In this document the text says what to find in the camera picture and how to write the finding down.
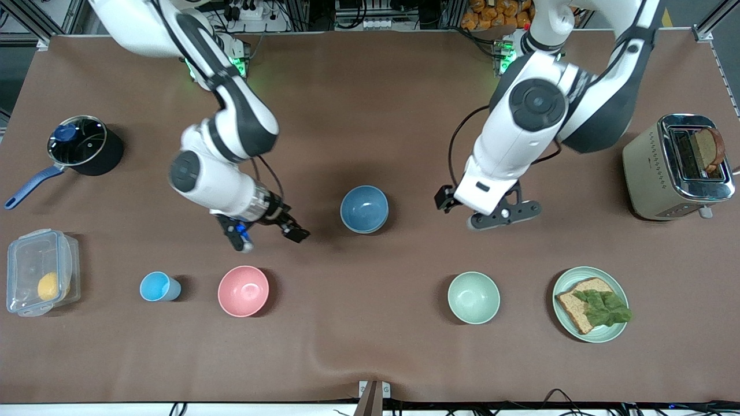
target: blue bowl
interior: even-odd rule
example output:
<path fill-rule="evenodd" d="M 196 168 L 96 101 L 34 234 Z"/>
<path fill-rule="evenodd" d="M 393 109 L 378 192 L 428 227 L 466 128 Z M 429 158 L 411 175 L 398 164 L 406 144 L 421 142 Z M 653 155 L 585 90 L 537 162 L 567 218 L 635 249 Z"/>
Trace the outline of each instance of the blue bowl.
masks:
<path fill-rule="evenodd" d="M 376 232 L 388 219 L 388 199 L 380 189 L 362 185 L 344 196 L 340 215 L 344 225 L 354 232 Z"/>

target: green bowl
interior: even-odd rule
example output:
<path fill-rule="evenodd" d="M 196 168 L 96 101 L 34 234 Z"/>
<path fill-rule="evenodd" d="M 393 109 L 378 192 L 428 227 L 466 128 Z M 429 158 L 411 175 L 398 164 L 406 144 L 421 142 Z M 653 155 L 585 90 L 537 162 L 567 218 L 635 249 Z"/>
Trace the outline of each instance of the green bowl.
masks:
<path fill-rule="evenodd" d="M 594 267 L 580 266 L 574 267 L 573 269 L 563 273 L 555 282 L 555 287 L 553 288 L 553 309 L 555 309 L 555 316 L 557 316 L 558 321 L 560 321 L 560 324 L 566 331 L 580 340 L 592 343 L 611 341 L 625 330 L 625 327 L 627 326 L 626 323 L 615 323 L 612 326 L 599 325 L 593 328 L 588 334 L 583 335 L 578 332 L 578 328 L 576 328 L 576 325 L 571 321 L 571 317 L 568 316 L 568 313 L 563 309 L 556 298 L 557 295 L 573 289 L 573 286 L 576 286 L 580 281 L 584 281 L 589 278 L 599 278 L 606 282 L 606 284 L 608 284 L 614 291 L 614 294 L 622 299 L 622 302 L 624 302 L 627 307 L 630 307 L 630 304 L 627 302 L 625 291 L 622 290 L 622 287 L 607 272 Z"/>
<path fill-rule="evenodd" d="M 501 305 L 501 295 L 490 277 L 478 272 L 465 272 L 450 283 L 447 301 L 452 313 L 462 322 L 477 325 L 495 316 Z"/>

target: toaster control panel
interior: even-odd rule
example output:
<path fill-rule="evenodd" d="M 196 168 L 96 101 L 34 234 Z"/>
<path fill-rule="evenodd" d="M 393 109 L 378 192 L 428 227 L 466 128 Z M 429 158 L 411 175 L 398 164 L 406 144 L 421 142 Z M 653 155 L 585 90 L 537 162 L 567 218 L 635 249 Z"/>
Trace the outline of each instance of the toaster control panel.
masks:
<path fill-rule="evenodd" d="M 710 206 L 711 204 L 695 204 L 693 202 L 687 202 L 685 204 L 678 204 L 675 207 L 666 209 L 665 211 L 656 215 L 660 218 L 681 218 L 689 215 L 692 212 L 698 211 L 699 208 L 704 206 Z"/>

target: brown table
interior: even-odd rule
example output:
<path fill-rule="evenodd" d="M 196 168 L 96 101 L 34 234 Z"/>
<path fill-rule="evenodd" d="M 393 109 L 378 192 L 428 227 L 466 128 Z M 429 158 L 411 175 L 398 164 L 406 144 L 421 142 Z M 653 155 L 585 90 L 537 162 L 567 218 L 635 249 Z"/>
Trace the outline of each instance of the brown table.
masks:
<path fill-rule="evenodd" d="M 568 59 L 599 71 L 612 41 L 574 33 Z M 54 38 L 36 54 L 0 146 L 0 195 L 49 164 L 44 142 L 71 115 L 111 124 L 127 153 L 110 174 L 67 173 L 0 215 L 0 246 L 45 227 L 74 234 L 83 283 L 78 303 L 48 316 L 0 313 L 0 401 L 322 400 L 356 395 L 368 378 L 401 400 L 541 400 L 554 387 L 574 400 L 740 400 L 740 199 L 712 221 L 643 222 L 628 210 L 620 162 L 629 140 L 676 112 L 713 119 L 740 159 L 712 51 L 690 32 L 660 33 L 617 146 L 531 168 L 522 185 L 542 215 L 481 233 L 466 229 L 469 210 L 444 215 L 432 201 L 449 182 L 449 135 L 495 85 L 462 36 L 268 36 L 249 83 L 280 121 L 268 159 L 313 234 L 294 244 L 258 227 L 256 250 L 242 255 L 167 183 L 180 132 L 217 107 L 182 64 L 109 38 Z M 460 133 L 458 170 L 483 119 Z M 341 198 L 360 184 L 391 200 L 379 235 L 340 222 Z M 216 301 L 221 276 L 241 264 L 272 285 L 258 318 L 231 318 Z M 609 271 L 628 293 L 636 317 L 616 340 L 580 343 L 553 319 L 554 277 L 579 265 Z M 158 269 L 183 282 L 179 301 L 139 298 Z M 462 325 L 445 305 L 466 270 L 501 290 L 486 325 Z"/>

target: pink bowl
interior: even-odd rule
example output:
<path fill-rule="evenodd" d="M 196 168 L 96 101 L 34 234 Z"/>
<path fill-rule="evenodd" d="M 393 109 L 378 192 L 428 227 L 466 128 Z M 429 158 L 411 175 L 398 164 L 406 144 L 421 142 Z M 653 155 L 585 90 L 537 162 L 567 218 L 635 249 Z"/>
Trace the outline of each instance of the pink bowl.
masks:
<path fill-rule="evenodd" d="M 257 313 L 267 302 L 267 278 L 257 267 L 239 266 L 231 269 L 218 285 L 218 303 L 229 315 L 237 318 Z"/>

